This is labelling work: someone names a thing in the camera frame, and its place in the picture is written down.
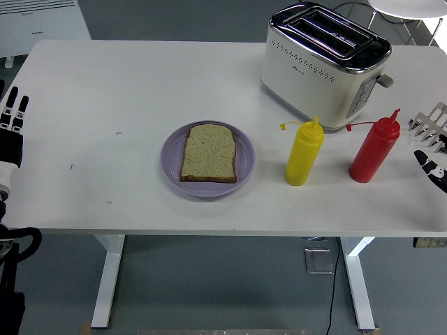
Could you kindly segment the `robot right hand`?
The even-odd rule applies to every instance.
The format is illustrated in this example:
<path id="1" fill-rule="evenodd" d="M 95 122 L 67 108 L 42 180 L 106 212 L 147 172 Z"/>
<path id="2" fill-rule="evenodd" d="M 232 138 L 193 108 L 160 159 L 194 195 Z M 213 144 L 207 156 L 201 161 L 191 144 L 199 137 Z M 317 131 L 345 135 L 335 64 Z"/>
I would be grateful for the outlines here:
<path id="1" fill-rule="evenodd" d="M 439 166 L 421 150 L 415 150 L 413 154 L 428 179 L 443 192 L 446 192 L 446 169 Z"/>

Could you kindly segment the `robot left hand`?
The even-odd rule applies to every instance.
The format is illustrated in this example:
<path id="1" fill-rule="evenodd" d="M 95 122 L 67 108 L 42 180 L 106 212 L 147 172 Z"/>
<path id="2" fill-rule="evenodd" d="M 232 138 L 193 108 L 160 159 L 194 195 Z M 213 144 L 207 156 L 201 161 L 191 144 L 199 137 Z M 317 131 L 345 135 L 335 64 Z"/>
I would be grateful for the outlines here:
<path id="1" fill-rule="evenodd" d="M 29 97 L 23 95 L 15 109 L 19 89 L 14 86 L 10 89 L 6 104 L 1 111 L 1 201 L 10 195 L 11 179 L 13 173 L 22 163 L 22 149 L 24 139 L 20 133 L 24 124 Z"/>

